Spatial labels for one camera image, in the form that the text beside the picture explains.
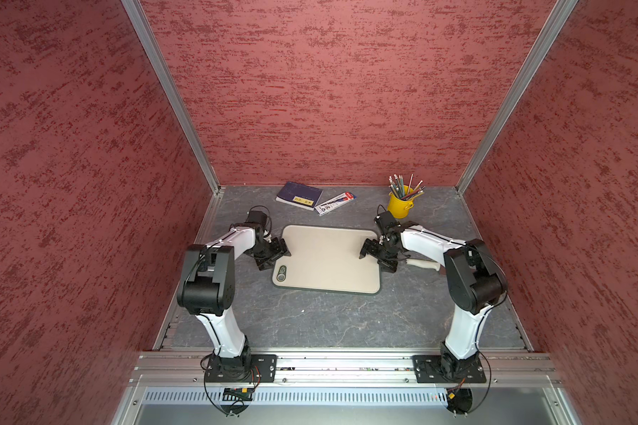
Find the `beige cutting board green rim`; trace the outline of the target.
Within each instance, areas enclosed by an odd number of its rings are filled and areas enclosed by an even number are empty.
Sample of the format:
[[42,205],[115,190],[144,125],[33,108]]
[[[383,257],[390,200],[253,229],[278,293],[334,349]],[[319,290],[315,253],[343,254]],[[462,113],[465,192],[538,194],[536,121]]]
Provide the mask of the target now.
[[360,257],[368,229],[288,225],[282,237],[290,251],[276,261],[272,283],[279,288],[375,295],[381,289],[377,260]]

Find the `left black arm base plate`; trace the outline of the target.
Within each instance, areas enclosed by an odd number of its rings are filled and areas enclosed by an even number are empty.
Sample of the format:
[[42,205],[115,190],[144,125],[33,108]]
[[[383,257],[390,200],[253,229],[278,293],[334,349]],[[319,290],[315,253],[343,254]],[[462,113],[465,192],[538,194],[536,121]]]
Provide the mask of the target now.
[[200,361],[207,383],[272,383],[276,378],[278,356],[274,354],[245,354],[224,358],[209,354]]

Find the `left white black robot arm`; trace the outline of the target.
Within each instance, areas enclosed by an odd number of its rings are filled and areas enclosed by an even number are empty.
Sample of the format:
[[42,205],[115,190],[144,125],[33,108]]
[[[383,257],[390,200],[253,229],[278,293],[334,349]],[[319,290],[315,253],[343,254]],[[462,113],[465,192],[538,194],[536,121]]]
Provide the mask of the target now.
[[207,370],[242,381],[254,373],[247,336],[237,324],[232,305],[236,293],[235,262],[246,255],[260,271],[274,267],[290,251],[284,239],[271,235],[267,207],[256,205],[241,223],[208,244],[188,247],[175,299],[196,317],[214,345]]

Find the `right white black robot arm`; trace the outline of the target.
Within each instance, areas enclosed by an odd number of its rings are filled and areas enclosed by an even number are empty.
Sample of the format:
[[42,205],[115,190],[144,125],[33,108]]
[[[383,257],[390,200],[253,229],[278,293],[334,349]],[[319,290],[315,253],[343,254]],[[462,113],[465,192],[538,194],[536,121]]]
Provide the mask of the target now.
[[504,272],[480,239],[445,237],[412,221],[400,223],[390,212],[378,214],[374,222],[379,237],[365,240],[362,259],[372,257],[381,271],[394,274],[415,253],[445,271],[455,310],[432,374],[447,382],[462,381],[480,367],[478,343],[485,321],[507,296]]

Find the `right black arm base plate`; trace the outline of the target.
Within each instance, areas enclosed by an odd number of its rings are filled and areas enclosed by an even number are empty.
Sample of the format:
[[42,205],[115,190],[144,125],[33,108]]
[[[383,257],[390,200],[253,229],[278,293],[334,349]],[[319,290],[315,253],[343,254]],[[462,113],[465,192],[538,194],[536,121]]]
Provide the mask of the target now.
[[412,357],[419,384],[485,384],[487,377],[478,356],[469,359],[452,355],[415,355]]

